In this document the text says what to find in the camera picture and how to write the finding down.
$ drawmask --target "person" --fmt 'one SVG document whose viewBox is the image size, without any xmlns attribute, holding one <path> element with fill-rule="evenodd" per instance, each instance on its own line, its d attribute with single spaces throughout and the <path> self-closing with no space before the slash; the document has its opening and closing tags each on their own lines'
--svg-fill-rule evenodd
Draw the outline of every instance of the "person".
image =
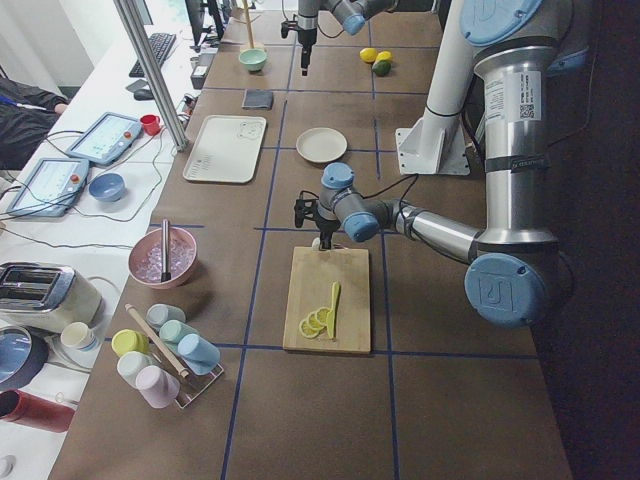
<svg viewBox="0 0 640 480">
<path fill-rule="evenodd" d="M 0 77 L 0 170 L 22 170 L 68 100 Z"/>
</svg>

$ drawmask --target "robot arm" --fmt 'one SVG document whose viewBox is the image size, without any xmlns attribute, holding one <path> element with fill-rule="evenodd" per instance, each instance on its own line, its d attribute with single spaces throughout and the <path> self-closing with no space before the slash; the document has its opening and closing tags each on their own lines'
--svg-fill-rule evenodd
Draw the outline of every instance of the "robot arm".
<svg viewBox="0 0 640 480">
<path fill-rule="evenodd" d="M 328 10 L 350 35 L 358 33 L 365 21 L 374 15 L 395 8 L 398 0 L 300 0 L 298 14 L 292 21 L 281 24 L 282 38 L 289 30 L 298 32 L 298 42 L 302 45 L 300 67 L 306 76 L 311 63 L 311 49 L 318 38 L 318 12 Z"/>
<path fill-rule="evenodd" d="M 322 248 L 331 248 L 331 235 L 341 225 L 356 242 L 392 228 L 470 264 L 465 291 L 480 315 L 505 327 L 526 326 L 560 305 L 570 290 L 558 240 L 544 223 L 545 82 L 549 67 L 562 64 L 559 52 L 575 66 L 575 55 L 563 44 L 580 45 L 573 34 L 585 30 L 570 27 L 588 19 L 590 2 L 492 1 L 484 9 L 479 3 L 453 0 L 451 12 L 460 19 L 449 22 L 471 44 L 473 69 L 485 84 L 487 228 L 476 230 L 405 202 L 365 200 L 353 187 L 351 169 L 340 163 L 325 169 L 311 215 Z M 448 51 L 441 47 L 441 55 Z"/>
</svg>

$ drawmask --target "wooden cutting board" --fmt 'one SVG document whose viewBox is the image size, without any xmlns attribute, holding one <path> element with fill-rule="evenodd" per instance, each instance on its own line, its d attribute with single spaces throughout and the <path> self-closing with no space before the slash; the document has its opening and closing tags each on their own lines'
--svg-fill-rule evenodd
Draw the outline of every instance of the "wooden cutting board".
<svg viewBox="0 0 640 480">
<path fill-rule="evenodd" d="M 316 338 L 303 337 L 298 331 L 300 321 L 320 307 L 331 306 L 333 282 L 341 285 L 335 338 L 330 339 L 326 330 Z M 294 248 L 282 346 L 285 350 L 371 352 L 368 250 Z"/>
</svg>

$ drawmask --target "red cup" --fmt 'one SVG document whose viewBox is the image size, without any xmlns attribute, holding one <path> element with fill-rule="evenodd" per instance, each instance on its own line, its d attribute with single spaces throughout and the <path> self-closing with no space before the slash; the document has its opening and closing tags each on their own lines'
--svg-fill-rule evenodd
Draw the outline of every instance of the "red cup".
<svg viewBox="0 0 640 480">
<path fill-rule="evenodd" d="M 20 390 L 0 393 L 0 420 L 28 427 L 66 432 L 76 413 L 66 405 L 50 402 Z"/>
<path fill-rule="evenodd" d="M 145 115 L 140 118 L 140 123 L 142 123 L 142 128 L 144 129 L 147 135 L 157 135 L 160 131 L 160 117 L 157 115 Z"/>
</svg>

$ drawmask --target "label sticker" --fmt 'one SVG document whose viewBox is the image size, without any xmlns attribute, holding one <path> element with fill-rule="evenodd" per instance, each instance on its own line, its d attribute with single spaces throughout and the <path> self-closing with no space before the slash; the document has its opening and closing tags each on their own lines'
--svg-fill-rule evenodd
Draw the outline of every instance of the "label sticker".
<svg viewBox="0 0 640 480">
<path fill-rule="evenodd" d="M 485 85 L 484 104 L 487 124 L 504 118 L 504 81 L 502 79 Z"/>
<path fill-rule="evenodd" d="M 516 72 L 505 75 L 507 122 L 542 119 L 540 72 Z"/>
</svg>

